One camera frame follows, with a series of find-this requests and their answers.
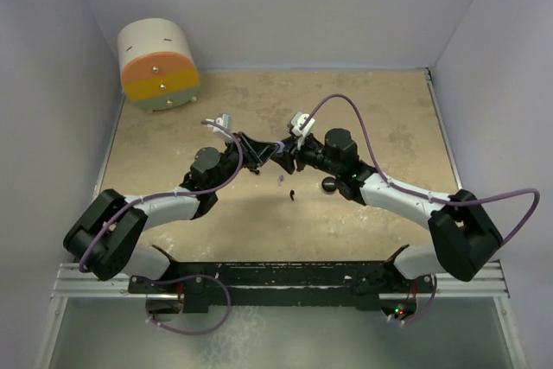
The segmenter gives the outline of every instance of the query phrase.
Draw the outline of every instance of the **gray wall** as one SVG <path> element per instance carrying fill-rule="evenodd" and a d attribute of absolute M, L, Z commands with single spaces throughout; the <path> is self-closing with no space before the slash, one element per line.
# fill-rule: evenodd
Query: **gray wall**
<path fill-rule="evenodd" d="M 35 357 L 118 99 L 118 64 L 84 0 L 0 0 L 1 367 Z"/>
<path fill-rule="evenodd" d="M 199 67 L 434 65 L 471 0 L 89 0 L 113 45 L 144 17 L 181 24 Z"/>
<path fill-rule="evenodd" d="M 474 0 L 435 71 L 461 172 L 477 195 L 538 187 L 542 203 L 503 250 L 505 274 L 534 368 L 551 368 L 553 0 Z M 489 206 L 505 234 L 530 198 Z"/>

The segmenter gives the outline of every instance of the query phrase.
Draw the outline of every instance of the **black knob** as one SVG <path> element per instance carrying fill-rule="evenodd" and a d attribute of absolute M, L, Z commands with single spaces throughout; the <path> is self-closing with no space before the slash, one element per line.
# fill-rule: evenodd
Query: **black knob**
<path fill-rule="evenodd" d="M 332 129 L 325 136 L 326 156 L 334 162 L 349 164 L 357 162 L 357 144 L 348 130 Z"/>
<path fill-rule="evenodd" d="M 336 179 L 333 177 L 325 177 L 321 184 L 322 190 L 327 194 L 333 194 L 336 192 Z"/>

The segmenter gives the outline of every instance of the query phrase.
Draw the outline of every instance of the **beige floor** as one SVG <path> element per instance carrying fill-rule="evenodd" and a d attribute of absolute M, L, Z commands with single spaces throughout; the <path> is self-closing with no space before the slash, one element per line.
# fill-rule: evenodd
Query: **beige floor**
<path fill-rule="evenodd" d="M 147 194 L 178 185 L 197 150 L 223 149 L 200 121 L 221 112 L 234 130 L 261 140 L 288 134 L 297 111 L 310 112 L 328 94 L 342 92 L 359 107 L 383 169 L 401 181 L 454 191 L 454 177 L 422 73 L 300 72 L 209 73 L 195 104 L 146 114 L 124 104 L 103 188 Z M 370 163 L 352 109 L 334 99 L 317 114 L 315 135 L 344 127 Z M 281 187 L 279 175 L 285 175 Z M 205 217 L 148 230 L 141 244 L 156 244 L 181 261 L 361 260 L 388 258 L 400 245 L 430 241 L 421 227 L 382 209 L 324 195 L 325 175 L 306 168 L 285 174 L 275 163 L 260 176 L 244 170 L 218 192 Z M 296 201 L 289 198 L 290 189 Z"/>

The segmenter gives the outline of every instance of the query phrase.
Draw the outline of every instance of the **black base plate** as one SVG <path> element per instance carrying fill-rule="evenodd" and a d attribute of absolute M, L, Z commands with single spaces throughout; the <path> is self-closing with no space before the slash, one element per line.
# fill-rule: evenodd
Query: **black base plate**
<path fill-rule="evenodd" d="M 390 281 L 384 261 L 172 263 L 164 280 L 204 274 L 218 278 L 231 294 L 234 306 L 355 307 L 380 310 L 380 294 L 403 293 L 411 282 Z M 431 283 L 416 280 L 419 293 L 429 293 Z M 129 283 L 131 294 L 176 294 L 178 284 L 152 285 L 137 277 Z M 218 284 L 202 278 L 184 283 L 184 313 L 206 313 L 210 305 L 226 305 Z"/>

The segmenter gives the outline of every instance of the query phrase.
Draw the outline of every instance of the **cylindrical object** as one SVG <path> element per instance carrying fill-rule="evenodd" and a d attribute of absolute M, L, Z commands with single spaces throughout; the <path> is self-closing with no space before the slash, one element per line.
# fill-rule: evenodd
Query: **cylindrical object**
<path fill-rule="evenodd" d="M 200 88 L 184 33 L 167 19 L 143 19 L 125 26 L 118 36 L 118 54 L 123 89 L 146 110 L 182 105 Z"/>
<path fill-rule="evenodd" d="M 352 140 L 348 130 L 332 129 L 325 135 L 325 152 L 329 159 L 334 162 L 345 164 L 357 162 L 357 144 Z"/>

